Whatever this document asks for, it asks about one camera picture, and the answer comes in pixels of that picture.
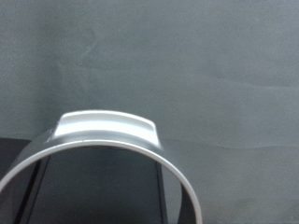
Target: gray backdrop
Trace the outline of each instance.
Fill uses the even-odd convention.
[[[297,1],[2,0],[0,136],[33,139],[68,111],[137,114],[198,158],[206,222],[298,220],[298,13]]]

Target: metal arch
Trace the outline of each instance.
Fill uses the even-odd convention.
[[[200,204],[191,183],[183,173],[179,155],[160,144],[153,122],[122,112],[92,110],[64,114],[55,130],[45,132],[20,153],[0,181],[0,194],[14,176],[35,161],[75,147],[100,146],[138,152],[171,171],[191,198],[196,224],[202,224]]]

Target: reflective metal surface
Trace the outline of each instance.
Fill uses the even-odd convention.
[[[163,147],[153,122],[115,111],[79,111],[61,117],[49,130],[28,145],[0,182],[0,193],[14,176],[30,164],[55,152],[75,147],[120,147],[143,154],[169,169],[188,192],[196,216],[202,223],[201,208],[192,187],[192,169],[180,161],[180,154]]]

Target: metal hoop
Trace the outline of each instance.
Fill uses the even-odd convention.
[[[74,147],[100,146],[135,151],[171,171],[190,196],[196,224],[202,224],[200,204],[179,163],[179,155],[160,144],[153,122],[122,112],[91,110],[64,114],[55,130],[45,132],[20,153],[0,181],[0,194],[20,171],[50,154]]]

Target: gray wall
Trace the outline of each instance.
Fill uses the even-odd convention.
[[[198,157],[206,222],[297,220],[298,9],[297,1],[2,0],[0,136],[33,139],[74,110],[137,114]],[[269,208],[278,198],[286,211]]]

